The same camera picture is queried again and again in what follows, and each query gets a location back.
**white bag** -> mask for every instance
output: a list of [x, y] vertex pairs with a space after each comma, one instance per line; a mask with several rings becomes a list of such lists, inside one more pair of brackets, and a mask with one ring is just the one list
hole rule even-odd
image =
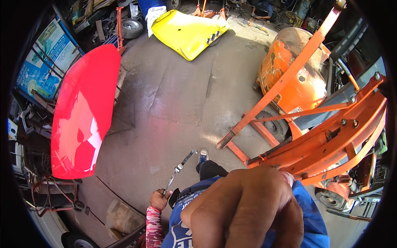
[[146, 15], [145, 20], [147, 21], [147, 25], [148, 25], [148, 36], [149, 37], [153, 35], [152, 24], [153, 24], [154, 20], [156, 20], [162, 14], [165, 14], [165, 13], [167, 13], [166, 6], [151, 7], [148, 10], [148, 14]]

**wheel rim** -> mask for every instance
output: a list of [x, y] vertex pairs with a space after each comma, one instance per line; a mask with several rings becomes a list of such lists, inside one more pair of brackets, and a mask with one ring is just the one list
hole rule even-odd
[[179, 4], [179, 0], [171, 0], [170, 6], [174, 10], [178, 7], [178, 4]]
[[94, 248], [90, 243], [83, 239], [78, 239], [74, 242], [75, 248]]
[[139, 28], [139, 24], [135, 21], [123, 21], [123, 27], [129, 30], [135, 30]]
[[328, 196], [320, 196], [320, 199], [328, 206], [336, 206], [338, 204], [333, 198]]
[[[257, 119], [263, 119], [263, 118], [267, 118], [268, 116], [258, 116]], [[265, 121], [264, 126], [266, 127], [266, 129], [272, 134], [275, 135], [278, 133], [278, 128], [277, 125], [274, 123], [274, 121]]]

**blue barrel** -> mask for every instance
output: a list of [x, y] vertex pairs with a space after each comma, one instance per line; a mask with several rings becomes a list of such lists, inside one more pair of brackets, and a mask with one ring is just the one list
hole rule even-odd
[[148, 10], [151, 7], [165, 6], [166, 0], [138, 0], [139, 7], [141, 8], [142, 15], [146, 18]]

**ratchet wrench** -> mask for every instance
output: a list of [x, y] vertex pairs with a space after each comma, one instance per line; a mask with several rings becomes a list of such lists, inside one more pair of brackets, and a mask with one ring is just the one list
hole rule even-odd
[[196, 149], [192, 149], [192, 151], [189, 153], [189, 155], [187, 155], [185, 157], [185, 159], [182, 161], [182, 163], [178, 164], [175, 168], [174, 168], [174, 174], [171, 176], [170, 181], [167, 184], [166, 189], [164, 190], [163, 196], [166, 195], [167, 193], [167, 189], [168, 187], [171, 185], [173, 179], [175, 178], [175, 175], [177, 172], [181, 172], [181, 170], [183, 169], [184, 164], [186, 163], [186, 161], [193, 155], [193, 153], [198, 153]]

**signboard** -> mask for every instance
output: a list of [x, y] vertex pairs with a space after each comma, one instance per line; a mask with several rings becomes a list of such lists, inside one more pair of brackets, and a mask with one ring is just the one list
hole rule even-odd
[[60, 81], [80, 53], [58, 22], [53, 19], [40, 34], [19, 71], [15, 87], [29, 96], [36, 90], [44, 98], [53, 99]]

